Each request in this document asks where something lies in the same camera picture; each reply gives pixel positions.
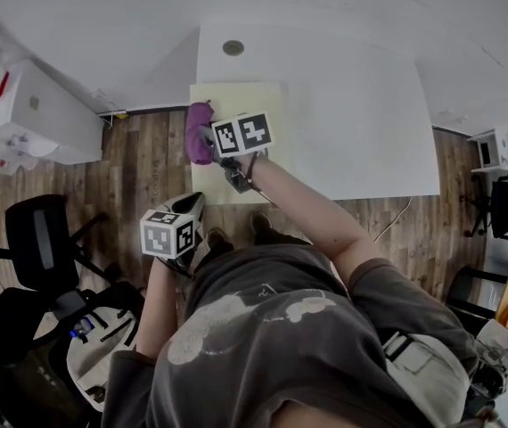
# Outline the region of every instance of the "foot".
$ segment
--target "foot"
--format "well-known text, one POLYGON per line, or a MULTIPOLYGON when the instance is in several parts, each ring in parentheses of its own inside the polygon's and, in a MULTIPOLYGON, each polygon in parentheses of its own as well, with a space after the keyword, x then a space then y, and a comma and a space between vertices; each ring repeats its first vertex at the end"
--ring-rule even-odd
POLYGON ((272 222, 264 212, 257 210, 250 215, 250 228, 257 235, 261 230, 272 228, 272 222))
POLYGON ((218 244, 228 241, 228 238, 222 228, 215 226, 207 233, 206 241, 209 251, 212 251, 218 244))

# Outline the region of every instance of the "red object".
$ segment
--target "red object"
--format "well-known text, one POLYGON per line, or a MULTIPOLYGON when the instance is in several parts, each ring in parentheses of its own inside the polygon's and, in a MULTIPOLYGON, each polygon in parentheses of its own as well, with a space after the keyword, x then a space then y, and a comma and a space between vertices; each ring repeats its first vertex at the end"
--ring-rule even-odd
POLYGON ((9 77, 9 72, 7 71, 5 74, 4 74, 4 78, 3 80, 1 81, 1 86, 0 86, 0 97, 3 96, 4 94, 4 89, 6 88, 6 83, 8 82, 8 77, 9 77))

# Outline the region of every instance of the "purple sponge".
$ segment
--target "purple sponge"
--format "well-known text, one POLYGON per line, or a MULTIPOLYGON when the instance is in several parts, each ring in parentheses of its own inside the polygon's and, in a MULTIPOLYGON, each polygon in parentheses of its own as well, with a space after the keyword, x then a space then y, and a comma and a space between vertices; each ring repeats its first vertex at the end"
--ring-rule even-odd
POLYGON ((210 101, 193 103, 186 117, 184 145, 189 159, 196 165, 212 163, 212 147, 205 143, 201 134, 201 127, 210 127, 210 120, 215 113, 209 103, 210 101))

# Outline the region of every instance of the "hardwood floor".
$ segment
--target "hardwood floor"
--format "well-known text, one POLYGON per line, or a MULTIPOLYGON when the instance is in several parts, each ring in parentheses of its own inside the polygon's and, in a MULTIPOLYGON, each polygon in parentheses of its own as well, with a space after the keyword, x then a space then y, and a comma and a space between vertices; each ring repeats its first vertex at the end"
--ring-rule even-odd
MULTIPOLYGON (((464 265, 481 268, 485 237, 464 238, 475 211, 460 203, 472 193, 470 169, 478 164, 475 146, 462 136, 434 132, 440 172, 440 196, 415 197, 401 219, 379 240, 385 254, 432 295, 442 299, 455 272, 464 265)), ((70 232, 97 212, 110 215, 85 239, 94 262, 101 268, 112 260, 136 286, 146 282, 151 258, 139 243, 139 218, 157 206, 191 189, 190 165, 184 152, 184 112, 134 116, 106 129, 101 162, 63 166, 41 161, 31 171, 0 176, 0 247, 6 247, 4 211, 15 202, 44 193, 68 196, 70 232)), ((405 207, 407 198, 343 201, 359 223, 377 236, 405 207)), ((251 210, 265 210, 274 226, 301 236, 298 230, 269 205, 209 207, 205 227, 221 226, 241 247, 248 241, 247 218, 251 210)), ((96 291, 105 282, 82 267, 82 288, 96 291)), ((12 263, 0 260, 0 292, 19 286, 12 263)))

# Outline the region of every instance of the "white wall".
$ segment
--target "white wall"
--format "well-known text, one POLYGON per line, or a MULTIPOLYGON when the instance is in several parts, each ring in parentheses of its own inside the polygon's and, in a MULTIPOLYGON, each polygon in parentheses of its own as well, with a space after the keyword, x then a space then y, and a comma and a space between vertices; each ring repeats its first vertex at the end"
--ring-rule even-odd
POLYGON ((0 0, 0 19, 41 59, 120 107, 186 102, 194 46, 169 54, 202 23, 254 22, 411 56, 441 125, 472 133, 508 123, 508 0, 0 0))

